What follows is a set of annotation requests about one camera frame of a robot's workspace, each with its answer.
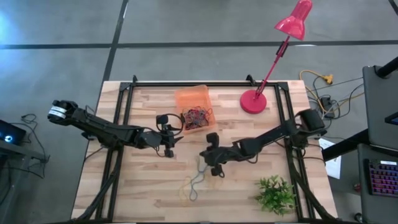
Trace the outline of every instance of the lamp shade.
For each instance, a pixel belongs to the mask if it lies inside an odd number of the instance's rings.
[[[311,8],[311,0],[299,0],[290,16],[278,22],[275,29],[298,40],[303,40],[305,34],[304,20],[307,18]]]

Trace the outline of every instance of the lamp base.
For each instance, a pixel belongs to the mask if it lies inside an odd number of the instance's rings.
[[[257,99],[254,99],[255,96],[255,90],[245,91],[241,96],[241,107],[250,114],[258,114],[267,106],[267,99],[263,94],[260,94]]]

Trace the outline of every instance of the white paper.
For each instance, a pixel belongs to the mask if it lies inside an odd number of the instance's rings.
[[[319,139],[319,145],[323,149],[326,149],[334,144],[335,143],[327,141],[325,139],[322,138]],[[326,162],[326,172],[328,173],[329,177],[340,179],[340,169],[341,169],[341,156]]]

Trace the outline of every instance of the artificial plant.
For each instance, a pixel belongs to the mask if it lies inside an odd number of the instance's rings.
[[[256,183],[261,192],[256,200],[261,205],[261,210],[268,210],[277,215],[284,215],[292,210],[294,206],[294,197],[292,185],[288,184],[278,175],[270,178],[262,178]]]

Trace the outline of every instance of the orange plastic bin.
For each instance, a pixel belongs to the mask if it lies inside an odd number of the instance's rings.
[[[187,125],[192,121],[186,119],[183,126],[183,132],[185,134],[213,128],[216,125],[216,119],[214,117],[213,107],[211,106],[209,97],[209,89],[206,85],[182,88],[181,90],[175,91],[175,102],[179,114],[184,114],[194,108],[203,108],[207,111],[205,117],[208,125],[187,130]]]

